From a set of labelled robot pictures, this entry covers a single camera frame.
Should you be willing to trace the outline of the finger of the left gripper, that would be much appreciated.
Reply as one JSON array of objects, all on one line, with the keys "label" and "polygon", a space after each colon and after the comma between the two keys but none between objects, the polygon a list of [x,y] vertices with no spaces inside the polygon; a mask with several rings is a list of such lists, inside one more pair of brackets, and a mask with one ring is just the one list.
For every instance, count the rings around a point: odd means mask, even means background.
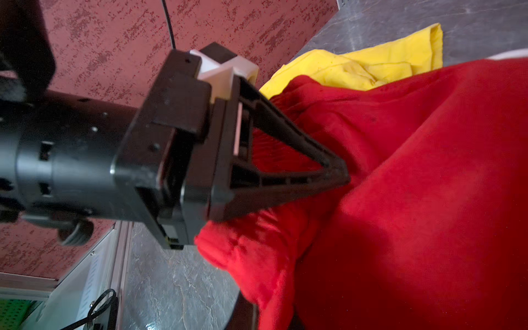
[{"label": "finger of the left gripper", "polygon": [[[349,183],[344,160],[299,129],[245,78],[233,81],[225,108],[208,219],[223,222]],[[320,165],[317,171],[266,173],[254,166],[259,130]]]}]

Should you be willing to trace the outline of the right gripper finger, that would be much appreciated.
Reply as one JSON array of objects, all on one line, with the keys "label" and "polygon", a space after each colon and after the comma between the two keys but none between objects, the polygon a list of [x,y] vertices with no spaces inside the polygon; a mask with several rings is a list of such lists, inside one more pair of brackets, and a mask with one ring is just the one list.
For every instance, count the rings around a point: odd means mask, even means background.
[{"label": "right gripper finger", "polygon": [[248,301],[239,292],[231,317],[225,330],[257,330],[259,326],[258,306]]}]

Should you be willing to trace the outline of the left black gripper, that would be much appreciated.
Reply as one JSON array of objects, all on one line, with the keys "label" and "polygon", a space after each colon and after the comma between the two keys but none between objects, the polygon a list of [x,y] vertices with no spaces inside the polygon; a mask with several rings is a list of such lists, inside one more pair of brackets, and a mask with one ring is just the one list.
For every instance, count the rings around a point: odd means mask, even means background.
[{"label": "left black gripper", "polygon": [[219,50],[172,51],[141,109],[48,91],[33,101],[1,79],[1,221],[53,228],[66,246],[91,238],[95,219],[143,223],[167,249],[205,221],[225,221],[213,185],[226,143],[226,102],[205,80]]}]

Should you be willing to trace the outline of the red shorts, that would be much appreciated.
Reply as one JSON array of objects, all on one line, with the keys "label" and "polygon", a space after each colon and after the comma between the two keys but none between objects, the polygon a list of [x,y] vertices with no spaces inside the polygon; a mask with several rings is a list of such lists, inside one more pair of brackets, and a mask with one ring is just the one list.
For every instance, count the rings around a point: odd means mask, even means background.
[{"label": "red shorts", "polygon": [[196,237],[260,329],[527,328],[526,59],[368,92],[300,76],[273,102],[350,182]]}]

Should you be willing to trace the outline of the yellow shorts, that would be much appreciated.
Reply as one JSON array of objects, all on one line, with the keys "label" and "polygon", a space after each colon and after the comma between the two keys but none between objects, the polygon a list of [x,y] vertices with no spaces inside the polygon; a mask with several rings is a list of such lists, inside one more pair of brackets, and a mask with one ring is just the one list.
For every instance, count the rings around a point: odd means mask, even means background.
[{"label": "yellow shorts", "polygon": [[346,54],[314,49],[278,70],[260,92],[271,98],[297,76],[323,86],[368,91],[443,67],[443,30],[436,23],[396,41]]}]

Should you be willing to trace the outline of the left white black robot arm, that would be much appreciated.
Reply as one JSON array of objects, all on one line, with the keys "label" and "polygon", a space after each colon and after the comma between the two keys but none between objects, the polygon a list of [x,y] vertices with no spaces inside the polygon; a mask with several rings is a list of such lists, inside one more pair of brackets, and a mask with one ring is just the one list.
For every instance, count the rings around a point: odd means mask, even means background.
[{"label": "left white black robot arm", "polygon": [[144,224],[166,249],[223,222],[348,184],[345,162],[254,86],[218,43],[169,52],[139,109],[49,90],[38,1],[1,2],[1,221],[82,246],[95,219]]}]

